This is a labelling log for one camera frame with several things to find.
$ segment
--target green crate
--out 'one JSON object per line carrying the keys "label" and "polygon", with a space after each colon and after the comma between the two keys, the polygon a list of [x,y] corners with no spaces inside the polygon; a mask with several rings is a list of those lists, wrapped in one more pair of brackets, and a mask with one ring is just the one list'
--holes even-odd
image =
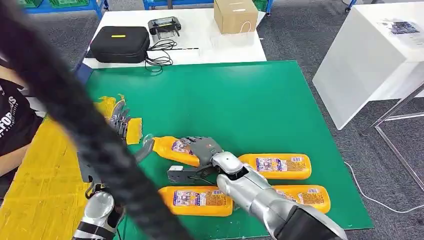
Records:
{"label": "green crate", "polygon": [[17,0],[24,8],[38,8],[43,0]]}
{"label": "green crate", "polygon": [[49,0],[52,8],[67,8],[86,6],[89,4],[89,0]]}
{"label": "green crate", "polygon": [[266,12],[267,11],[267,0],[253,0],[254,5],[256,6],[258,11]]}

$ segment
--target floor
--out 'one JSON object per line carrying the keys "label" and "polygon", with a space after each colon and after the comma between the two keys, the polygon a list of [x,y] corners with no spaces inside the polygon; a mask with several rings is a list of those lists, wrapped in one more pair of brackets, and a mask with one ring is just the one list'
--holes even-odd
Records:
{"label": "floor", "polygon": [[[141,0],[109,1],[111,11],[143,9]],[[352,165],[365,194],[405,211],[424,203],[423,192],[375,131],[368,136],[360,135],[395,101],[370,102],[339,131],[311,83],[346,18],[345,7],[341,0],[275,0],[272,16],[262,21],[258,34],[263,38],[262,46],[268,60],[296,60],[299,63],[343,159]],[[40,14],[32,18],[70,69],[87,48],[98,24],[92,12]],[[419,111],[424,111],[422,98],[413,100],[402,110],[403,113]],[[387,122],[382,128],[399,146],[409,164],[421,170],[418,174],[424,179],[423,119]],[[424,208],[399,214],[367,199],[363,202],[375,228],[348,231],[350,240],[424,239]]]}

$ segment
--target white table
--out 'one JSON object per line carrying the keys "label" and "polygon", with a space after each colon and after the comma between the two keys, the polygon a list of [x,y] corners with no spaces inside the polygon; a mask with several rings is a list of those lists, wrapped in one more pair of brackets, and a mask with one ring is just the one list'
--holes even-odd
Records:
{"label": "white table", "polygon": [[[264,13],[260,12],[257,23],[263,16]],[[149,29],[148,22],[150,20],[166,17],[177,17],[181,23],[180,37],[173,37],[172,39],[178,43],[176,48],[182,49],[167,51],[174,65],[262,62],[267,60],[256,31],[249,33],[249,35],[236,36],[237,39],[241,40],[240,44],[227,41],[228,37],[232,36],[221,36],[214,20],[212,8],[108,11],[104,13],[94,37],[105,26],[143,26]],[[150,36],[150,46],[153,44],[154,39]],[[148,55],[154,58],[165,54],[162,51],[149,51]],[[93,69],[144,66],[144,62],[137,64],[101,63],[93,58],[85,58],[83,63]]]}
{"label": "white table", "polygon": [[408,21],[424,30],[423,13],[424,2],[352,8],[312,80],[337,129],[369,101],[402,99],[423,82],[424,45],[409,45],[379,24]]}

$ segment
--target cardboard box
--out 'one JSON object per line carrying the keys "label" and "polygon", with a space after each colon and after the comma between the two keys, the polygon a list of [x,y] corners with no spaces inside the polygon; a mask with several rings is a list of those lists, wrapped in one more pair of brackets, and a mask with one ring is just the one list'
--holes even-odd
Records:
{"label": "cardboard box", "polygon": [[213,17],[222,34],[254,32],[258,9],[252,0],[214,0]]}

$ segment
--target metal table leg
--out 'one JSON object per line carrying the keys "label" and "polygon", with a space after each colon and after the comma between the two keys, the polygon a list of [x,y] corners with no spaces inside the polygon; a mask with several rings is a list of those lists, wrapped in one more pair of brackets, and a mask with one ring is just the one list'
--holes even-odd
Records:
{"label": "metal table leg", "polygon": [[172,0],[166,0],[166,2],[168,3],[168,9],[174,9],[172,6]]}
{"label": "metal table leg", "polygon": [[109,11],[109,3],[108,3],[108,0],[104,0],[104,10]]}
{"label": "metal table leg", "polygon": [[373,124],[371,124],[371,126],[369,126],[367,129],[365,129],[362,132],[362,135],[366,136],[371,131],[371,129],[373,129],[373,128],[376,129],[377,132],[378,132],[378,134],[380,134],[380,136],[383,138],[383,140],[386,142],[386,144],[394,152],[394,154],[396,155],[397,159],[399,159],[400,163],[403,165],[403,167],[406,169],[406,171],[411,175],[411,177],[418,184],[419,188],[421,188],[422,191],[424,191],[424,183],[423,183],[423,181],[418,177],[417,173],[415,173],[415,171],[407,163],[407,161],[405,160],[405,158],[396,149],[395,145],[386,136],[386,134],[380,128],[380,124],[383,123],[383,122],[385,122],[385,121],[394,121],[394,120],[401,120],[401,119],[410,119],[410,118],[424,117],[424,112],[418,112],[418,113],[411,113],[411,114],[404,114],[404,115],[392,116],[397,110],[399,110],[401,107],[403,107],[409,101],[411,101],[416,95],[418,95],[419,93],[421,93],[423,90],[424,90],[424,81],[421,83],[421,85],[418,86],[417,89],[415,89],[413,92],[411,92],[408,96],[406,96],[403,99],[399,100],[393,107],[391,107],[380,118],[378,118]]}

